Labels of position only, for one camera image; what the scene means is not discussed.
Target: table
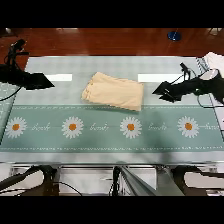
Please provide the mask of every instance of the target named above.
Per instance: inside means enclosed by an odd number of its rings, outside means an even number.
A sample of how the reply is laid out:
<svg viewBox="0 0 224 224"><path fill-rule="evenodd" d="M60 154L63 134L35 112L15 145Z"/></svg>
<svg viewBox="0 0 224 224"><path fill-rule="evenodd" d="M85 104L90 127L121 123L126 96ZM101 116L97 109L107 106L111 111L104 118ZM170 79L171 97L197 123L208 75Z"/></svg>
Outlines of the table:
<svg viewBox="0 0 224 224"><path fill-rule="evenodd" d="M159 57L159 56L62 56L62 57L31 57L28 60L26 71L43 72L45 75L73 74L71 82L53 82L55 88L39 91L26 91L22 89L13 104L14 107L32 108L38 105L41 108L48 105L60 107L61 105L87 105L81 100L81 93L88 81L97 71L118 78L136 80L140 73L181 73L180 63L193 69L200 74L199 66L194 57ZM173 107L174 104L158 99L152 95L159 83L144 84L144 106ZM211 105L209 96L201 96L203 105ZM181 102L175 103L176 107L198 108L197 99L193 94L183 96ZM217 151L202 152L162 152L162 153L66 153L66 152L21 152L4 151L0 149L1 162L21 163L65 163L65 164L108 164L108 163L131 163L131 164L180 164L180 163L206 163L224 160L222 147Z"/></svg>

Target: yellow flower center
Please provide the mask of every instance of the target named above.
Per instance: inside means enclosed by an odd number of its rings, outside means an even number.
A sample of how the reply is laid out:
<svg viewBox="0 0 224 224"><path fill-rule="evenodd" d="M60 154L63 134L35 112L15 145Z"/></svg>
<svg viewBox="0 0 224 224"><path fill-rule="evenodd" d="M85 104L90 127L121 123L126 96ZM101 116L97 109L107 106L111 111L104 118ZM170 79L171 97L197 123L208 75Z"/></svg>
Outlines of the yellow flower center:
<svg viewBox="0 0 224 224"><path fill-rule="evenodd" d="M69 125L69 129L70 129L71 131L74 131L74 130L76 129L76 124L70 124L70 125Z"/></svg>
<svg viewBox="0 0 224 224"><path fill-rule="evenodd" d="M13 130L13 131L17 131L17 130L19 130L19 124L14 124L14 125L12 126L12 130Z"/></svg>
<svg viewBox="0 0 224 224"><path fill-rule="evenodd" d="M185 128L190 131L192 129L192 124L186 123Z"/></svg>
<svg viewBox="0 0 224 224"><path fill-rule="evenodd" d="M128 130L133 131L135 129L135 126L133 124L128 124Z"/></svg>

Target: daisy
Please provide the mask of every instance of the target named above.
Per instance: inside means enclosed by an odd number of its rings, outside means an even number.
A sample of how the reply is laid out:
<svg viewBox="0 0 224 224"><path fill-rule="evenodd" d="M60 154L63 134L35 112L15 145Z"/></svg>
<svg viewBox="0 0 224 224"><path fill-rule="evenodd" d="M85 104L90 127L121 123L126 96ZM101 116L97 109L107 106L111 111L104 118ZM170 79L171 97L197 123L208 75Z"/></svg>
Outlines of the daisy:
<svg viewBox="0 0 224 224"><path fill-rule="evenodd" d="M83 130L83 121L78 117L69 117L63 122L62 131L64 132L63 135L66 135L66 138L70 137L75 138L82 134L81 130Z"/></svg>
<svg viewBox="0 0 224 224"><path fill-rule="evenodd" d="M182 131L182 135L185 137L194 138L194 136L197 136L199 133L199 127L194 118L191 119L190 117L186 116L182 117L179 119L177 127L179 127L178 130Z"/></svg>
<svg viewBox="0 0 224 224"><path fill-rule="evenodd" d="M22 117L14 117L6 126L6 135L8 138L17 138L26 130L26 121Z"/></svg>
<svg viewBox="0 0 224 224"><path fill-rule="evenodd" d="M142 125L138 119L134 117L126 117L123 119L120 125L120 131L123 131L123 135L126 135L126 138L135 138L141 134L140 130L142 130Z"/></svg>

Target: blue object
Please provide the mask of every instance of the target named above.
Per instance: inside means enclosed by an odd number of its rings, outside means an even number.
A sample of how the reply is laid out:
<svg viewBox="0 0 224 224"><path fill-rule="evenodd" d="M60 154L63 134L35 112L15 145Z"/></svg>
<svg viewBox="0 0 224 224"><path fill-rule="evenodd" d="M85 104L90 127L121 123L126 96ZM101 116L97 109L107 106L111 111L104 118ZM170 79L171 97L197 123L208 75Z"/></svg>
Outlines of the blue object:
<svg viewBox="0 0 224 224"><path fill-rule="evenodd" d="M173 40L173 41L181 40L181 34L175 31L169 32L167 36L170 40Z"/></svg>

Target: beige towel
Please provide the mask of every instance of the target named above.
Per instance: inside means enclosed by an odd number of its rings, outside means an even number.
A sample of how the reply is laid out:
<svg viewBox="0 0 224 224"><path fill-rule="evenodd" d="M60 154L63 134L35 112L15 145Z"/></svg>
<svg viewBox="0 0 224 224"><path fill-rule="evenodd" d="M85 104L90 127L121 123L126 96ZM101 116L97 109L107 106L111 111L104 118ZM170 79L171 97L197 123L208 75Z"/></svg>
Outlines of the beige towel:
<svg viewBox="0 0 224 224"><path fill-rule="evenodd" d="M82 99L129 110L141 110L143 84L97 72L82 93Z"/></svg>

